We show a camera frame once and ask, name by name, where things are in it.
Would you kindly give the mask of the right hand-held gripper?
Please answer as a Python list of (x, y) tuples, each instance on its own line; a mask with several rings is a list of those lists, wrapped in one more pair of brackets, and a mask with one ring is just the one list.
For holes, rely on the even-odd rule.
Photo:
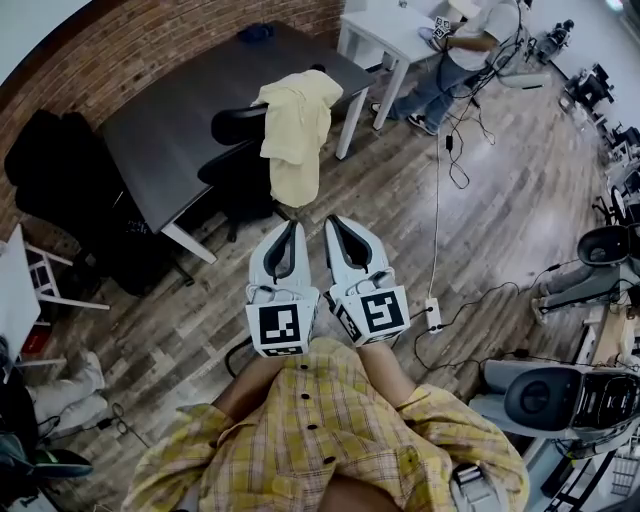
[(406, 291), (388, 268), (381, 239), (340, 215), (326, 219), (324, 234), (333, 280), (326, 298), (353, 345), (387, 341), (406, 331), (410, 327)]

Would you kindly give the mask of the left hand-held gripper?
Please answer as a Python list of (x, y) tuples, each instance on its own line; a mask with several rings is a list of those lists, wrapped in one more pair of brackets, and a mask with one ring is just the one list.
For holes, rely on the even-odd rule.
[(312, 284), (304, 228), (281, 223), (254, 249), (245, 311), (255, 351), (262, 357), (309, 352), (319, 290)]

